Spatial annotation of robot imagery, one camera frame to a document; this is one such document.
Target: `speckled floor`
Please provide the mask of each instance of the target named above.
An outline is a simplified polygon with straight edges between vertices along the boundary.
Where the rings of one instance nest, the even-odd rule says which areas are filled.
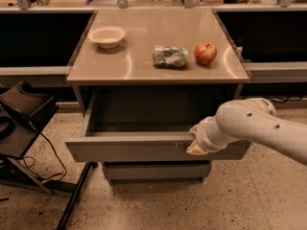
[[[307,105],[278,107],[278,116],[307,124]],[[83,164],[76,164],[64,140],[78,137],[81,113],[57,113],[44,133],[55,145],[68,173],[77,182]],[[33,170],[48,176],[61,170],[47,143],[38,138],[29,150]],[[47,196],[40,189],[0,185],[0,229],[56,229],[68,193]],[[307,167],[253,144],[239,161],[216,161],[203,183],[144,182],[110,186],[101,165],[92,169],[66,229],[107,230],[305,230]]]

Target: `countertop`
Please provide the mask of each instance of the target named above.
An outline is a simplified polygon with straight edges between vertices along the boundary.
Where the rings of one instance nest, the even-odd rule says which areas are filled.
[[[248,74],[232,49],[210,8],[99,9],[91,28],[120,26],[126,37],[120,45],[104,50],[85,39],[67,81],[76,85],[244,83]],[[197,64],[194,49],[201,41],[217,46],[215,60]],[[188,50],[182,68],[154,66],[154,46]]]

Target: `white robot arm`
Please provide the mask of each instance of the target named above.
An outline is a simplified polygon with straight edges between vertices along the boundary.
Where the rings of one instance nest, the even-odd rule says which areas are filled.
[[[262,144],[307,166],[307,125],[274,117],[276,110],[266,99],[223,103],[214,117],[191,128],[196,139],[186,150],[195,155],[225,149],[238,140]]]

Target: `white bowl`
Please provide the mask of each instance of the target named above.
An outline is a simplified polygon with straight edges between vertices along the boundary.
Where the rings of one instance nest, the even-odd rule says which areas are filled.
[[[121,27],[98,27],[91,30],[88,34],[88,38],[99,45],[103,49],[115,48],[120,40],[126,35],[126,32]]]

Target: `cable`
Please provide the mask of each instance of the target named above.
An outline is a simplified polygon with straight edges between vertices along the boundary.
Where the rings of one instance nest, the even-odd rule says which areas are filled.
[[[33,173],[33,174],[34,174],[35,176],[37,176],[38,178],[42,179],[43,181],[42,181],[41,183],[46,183],[46,182],[48,182],[50,179],[54,178],[55,176],[58,176],[58,175],[61,175],[61,174],[62,174],[62,177],[60,177],[60,178],[58,179],[58,181],[61,181],[61,180],[66,176],[66,174],[67,174],[67,169],[66,169],[66,167],[64,166],[64,164],[62,163],[62,161],[60,160],[60,158],[59,158],[59,156],[58,156],[58,154],[57,154],[57,152],[56,152],[56,150],[55,150],[55,147],[53,146],[53,144],[51,143],[51,141],[50,141],[42,132],[39,132],[39,131],[34,127],[34,125],[33,125],[31,122],[29,122],[29,125],[30,125],[30,127],[31,127],[35,132],[38,132],[39,135],[41,135],[41,136],[49,143],[49,145],[50,145],[51,149],[53,150],[55,156],[57,157],[57,159],[59,160],[60,164],[62,165],[62,167],[63,167],[63,169],[64,169],[64,172],[58,172],[58,173],[55,173],[55,174],[53,174],[53,175],[51,175],[51,176],[49,176],[49,177],[47,177],[47,178],[44,178],[44,177],[40,176],[38,173],[36,173],[36,172],[34,172],[34,171],[32,171],[32,170],[30,169],[30,167],[32,167],[32,166],[35,164],[35,159],[34,159],[33,157],[31,157],[31,156],[27,156],[27,157],[22,158],[22,160],[23,160],[23,162],[24,162],[24,164],[25,164],[26,169],[27,169],[30,173]],[[32,158],[32,159],[34,160],[34,163],[33,163],[31,166],[29,166],[29,165],[27,164],[25,158]]]
[[[296,96],[289,95],[286,98],[282,98],[282,97],[278,97],[278,96],[272,96],[272,98],[271,98],[269,96],[264,96],[264,98],[269,99],[270,101],[272,101],[276,104],[284,104],[288,101],[301,101],[302,100],[302,97],[299,96],[299,95],[296,95]]]

